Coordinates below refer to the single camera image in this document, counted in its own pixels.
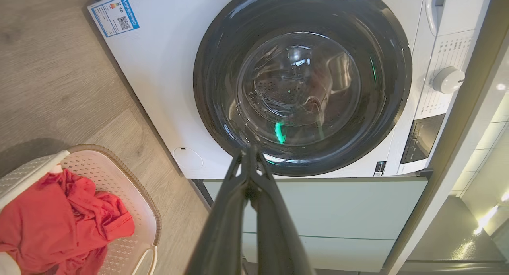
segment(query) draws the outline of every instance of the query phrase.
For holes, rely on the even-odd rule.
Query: wooden floor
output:
[[[161,212],[156,274],[182,274],[207,209],[91,24],[89,4],[0,0],[0,177],[76,144],[109,148]]]

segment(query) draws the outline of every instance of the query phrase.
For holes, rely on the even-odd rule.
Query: light green cabinet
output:
[[[222,181],[204,184],[214,199]],[[378,272],[427,184],[425,177],[279,179],[314,268]],[[256,262],[256,212],[244,212],[243,251]]]

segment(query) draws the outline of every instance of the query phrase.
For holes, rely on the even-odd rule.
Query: white washing machine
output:
[[[426,168],[489,0],[104,0],[89,6],[182,172],[256,142],[277,177]]]

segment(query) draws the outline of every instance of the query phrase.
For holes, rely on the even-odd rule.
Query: laundry basket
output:
[[[0,210],[58,163],[62,163],[62,168],[94,181],[97,190],[120,197],[133,217],[134,234],[108,244],[107,256],[99,273],[134,274],[150,251],[152,262],[148,274],[154,273],[161,232],[159,211],[133,173],[106,148],[90,144],[73,146],[13,170],[0,179]]]

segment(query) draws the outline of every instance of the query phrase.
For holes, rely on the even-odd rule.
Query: washing machine door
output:
[[[228,153],[257,143],[275,174],[318,175],[385,139],[411,67],[381,0],[233,0],[202,39],[194,95]]]

